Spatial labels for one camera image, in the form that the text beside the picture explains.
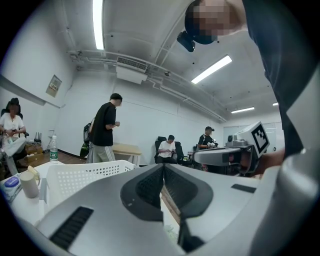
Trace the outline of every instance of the hand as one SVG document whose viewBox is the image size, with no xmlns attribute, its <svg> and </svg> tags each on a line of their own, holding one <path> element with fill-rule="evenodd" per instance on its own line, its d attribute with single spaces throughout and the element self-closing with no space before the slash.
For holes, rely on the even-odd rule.
<svg viewBox="0 0 320 256">
<path fill-rule="evenodd" d="M 5 130 L 5 133 L 8 134 L 8 136 L 10 136 L 10 137 L 15 135 L 15 133 L 12 130 Z"/>
</svg>

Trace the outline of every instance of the ceiling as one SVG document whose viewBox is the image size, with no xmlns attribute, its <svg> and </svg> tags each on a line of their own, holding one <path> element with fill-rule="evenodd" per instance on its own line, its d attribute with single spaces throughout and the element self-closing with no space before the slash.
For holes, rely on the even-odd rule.
<svg viewBox="0 0 320 256">
<path fill-rule="evenodd" d="M 114 61 L 117 55 L 128 55 L 149 63 L 148 72 L 163 77 L 166 86 L 201 101 L 226 119 L 236 109 L 255 107 L 260 113 L 274 110 L 275 95 L 265 78 L 259 50 L 247 31 L 219 37 L 219 43 L 196 43 L 192 53 L 177 42 L 190 2 L 104 0 L 105 51 L 100 51 L 95 44 L 92 1 L 53 0 L 55 18 L 59 30 L 64 31 L 68 52 L 82 52 L 76 60 L 82 69 L 114 72 L 112 66 L 97 60 Z M 191 83 L 225 55 L 231 57 L 230 64 L 196 85 Z M 172 73 L 170 78 L 164 76 L 166 70 Z"/>
</svg>

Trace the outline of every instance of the wooden table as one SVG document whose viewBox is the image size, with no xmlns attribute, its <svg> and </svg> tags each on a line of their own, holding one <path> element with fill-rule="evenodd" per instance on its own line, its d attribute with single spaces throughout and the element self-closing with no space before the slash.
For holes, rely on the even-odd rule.
<svg viewBox="0 0 320 256">
<path fill-rule="evenodd" d="M 112 146 L 112 150 L 114 154 L 118 155 L 125 155 L 125 156 L 133 156 L 132 163 L 136 166 L 140 164 L 140 156 L 142 152 L 140 148 L 136 145 L 129 145 L 129 144 L 121 144 L 121 143 L 114 143 Z"/>
</svg>

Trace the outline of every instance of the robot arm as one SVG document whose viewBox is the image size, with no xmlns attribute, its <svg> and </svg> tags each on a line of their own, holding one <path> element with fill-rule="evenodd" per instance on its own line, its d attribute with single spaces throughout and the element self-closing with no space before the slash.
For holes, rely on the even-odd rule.
<svg viewBox="0 0 320 256">
<path fill-rule="evenodd" d="M 210 166 L 226 168 L 232 166 L 242 174 L 252 173 L 269 145 L 270 142 L 262 123 L 256 122 L 233 135 L 229 135 L 225 147 L 195 151 L 193 159 L 197 163 Z M 250 164 L 245 168 L 240 165 L 243 152 L 249 154 Z"/>
</svg>

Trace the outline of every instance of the plastic basket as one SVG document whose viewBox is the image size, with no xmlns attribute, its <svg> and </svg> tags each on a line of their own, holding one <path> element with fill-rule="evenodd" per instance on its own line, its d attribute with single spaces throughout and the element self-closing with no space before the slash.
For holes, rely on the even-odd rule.
<svg viewBox="0 0 320 256">
<path fill-rule="evenodd" d="M 46 185 L 43 198 L 45 205 L 42 214 L 40 213 L 41 217 L 88 184 L 134 168 L 137 166 L 125 160 L 51 165 L 46 175 L 46 184 L 43 184 Z"/>
</svg>

